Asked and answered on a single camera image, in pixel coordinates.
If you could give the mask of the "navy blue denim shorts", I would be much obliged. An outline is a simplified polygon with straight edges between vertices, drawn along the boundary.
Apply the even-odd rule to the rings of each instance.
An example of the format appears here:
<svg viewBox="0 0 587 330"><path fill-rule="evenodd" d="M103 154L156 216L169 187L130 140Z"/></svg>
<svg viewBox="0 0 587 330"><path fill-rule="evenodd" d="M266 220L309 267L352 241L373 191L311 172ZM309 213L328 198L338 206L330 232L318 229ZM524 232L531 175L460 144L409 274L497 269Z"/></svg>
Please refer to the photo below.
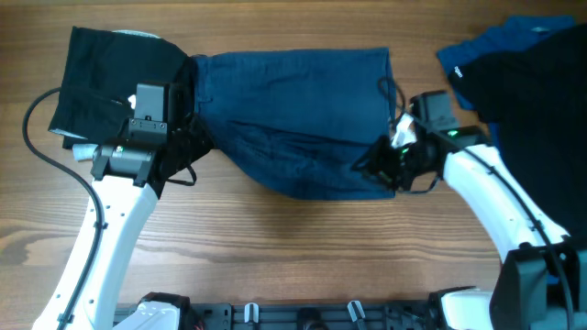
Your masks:
<svg viewBox="0 0 587 330"><path fill-rule="evenodd" d="M297 49L195 56L195 111L217 149L256 182L301 200L394 196L351 166L389 131L379 89L390 51Z"/></svg>

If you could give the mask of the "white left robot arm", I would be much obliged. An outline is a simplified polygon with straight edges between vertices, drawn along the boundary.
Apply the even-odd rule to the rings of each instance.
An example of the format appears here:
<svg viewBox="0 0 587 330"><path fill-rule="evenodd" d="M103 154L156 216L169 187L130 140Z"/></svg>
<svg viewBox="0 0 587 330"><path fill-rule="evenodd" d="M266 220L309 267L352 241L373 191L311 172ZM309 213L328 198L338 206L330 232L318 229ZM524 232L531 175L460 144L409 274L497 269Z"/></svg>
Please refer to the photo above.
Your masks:
<svg viewBox="0 0 587 330"><path fill-rule="evenodd" d="M175 124L131 119L126 137L94 153L90 199L60 281L36 329L113 329L138 236L164 185L213 143L196 115Z"/></svg>

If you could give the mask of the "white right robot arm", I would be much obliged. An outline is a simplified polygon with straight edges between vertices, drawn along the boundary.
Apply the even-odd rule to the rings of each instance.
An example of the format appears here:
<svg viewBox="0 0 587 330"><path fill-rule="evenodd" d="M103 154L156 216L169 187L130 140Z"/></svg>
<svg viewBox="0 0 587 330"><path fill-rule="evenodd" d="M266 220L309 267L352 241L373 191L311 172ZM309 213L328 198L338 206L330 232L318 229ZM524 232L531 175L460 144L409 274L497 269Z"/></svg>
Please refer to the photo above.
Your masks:
<svg viewBox="0 0 587 330"><path fill-rule="evenodd" d="M583 329L586 244L545 215L471 127L425 133L399 146L380 137L352 166L408 193L433 172L469 205L502 263L495 287L431 294L431 329Z"/></svg>

